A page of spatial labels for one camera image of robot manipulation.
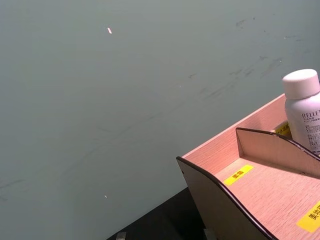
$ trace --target wooden organizer box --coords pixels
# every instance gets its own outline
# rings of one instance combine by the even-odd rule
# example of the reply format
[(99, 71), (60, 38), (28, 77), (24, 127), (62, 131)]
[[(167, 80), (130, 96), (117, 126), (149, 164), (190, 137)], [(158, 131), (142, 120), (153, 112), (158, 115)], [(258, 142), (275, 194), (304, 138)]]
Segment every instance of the wooden organizer box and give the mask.
[(219, 240), (320, 240), (320, 158), (272, 131), (286, 121), (285, 100), (277, 97), (176, 158)]

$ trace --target curved wooden panel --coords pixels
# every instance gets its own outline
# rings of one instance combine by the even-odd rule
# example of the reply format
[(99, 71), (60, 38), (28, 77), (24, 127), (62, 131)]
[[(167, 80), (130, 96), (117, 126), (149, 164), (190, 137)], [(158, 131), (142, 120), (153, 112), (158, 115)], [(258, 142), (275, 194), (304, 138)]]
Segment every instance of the curved wooden panel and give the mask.
[(176, 158), (204, 224), (220, 240), (277, 240), (215, 176)]

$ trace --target bottle label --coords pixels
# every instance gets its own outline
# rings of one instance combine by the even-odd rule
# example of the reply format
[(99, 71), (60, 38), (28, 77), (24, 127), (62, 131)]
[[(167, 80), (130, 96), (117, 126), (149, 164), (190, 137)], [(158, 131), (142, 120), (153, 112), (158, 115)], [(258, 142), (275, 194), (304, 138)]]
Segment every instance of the bottle label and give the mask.
[(320, 155), (320, 110), (302, 113), (302, 118), (310, 150), (314, 154)]

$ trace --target white bottle cap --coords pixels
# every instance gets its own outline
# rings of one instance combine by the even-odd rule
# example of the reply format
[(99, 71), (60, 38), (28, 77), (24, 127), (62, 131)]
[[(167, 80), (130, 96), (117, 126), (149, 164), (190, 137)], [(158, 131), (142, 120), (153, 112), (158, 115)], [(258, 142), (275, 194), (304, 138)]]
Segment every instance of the white bottle cap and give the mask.
[(283, 79), (287, 99), (306, 99), (320, 92), (318, 73), (313, 69), (301, 69), (286, 75)]

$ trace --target white plastic bottle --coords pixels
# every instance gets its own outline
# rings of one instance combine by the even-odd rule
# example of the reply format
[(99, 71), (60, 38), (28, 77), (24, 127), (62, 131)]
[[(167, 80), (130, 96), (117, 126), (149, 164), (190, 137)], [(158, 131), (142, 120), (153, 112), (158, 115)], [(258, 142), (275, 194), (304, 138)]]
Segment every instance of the white plastic bottle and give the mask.
[(313, 69), (301, 69), (283, 79), (285, 113), (293, 140), (320, 155), (320, 83)]

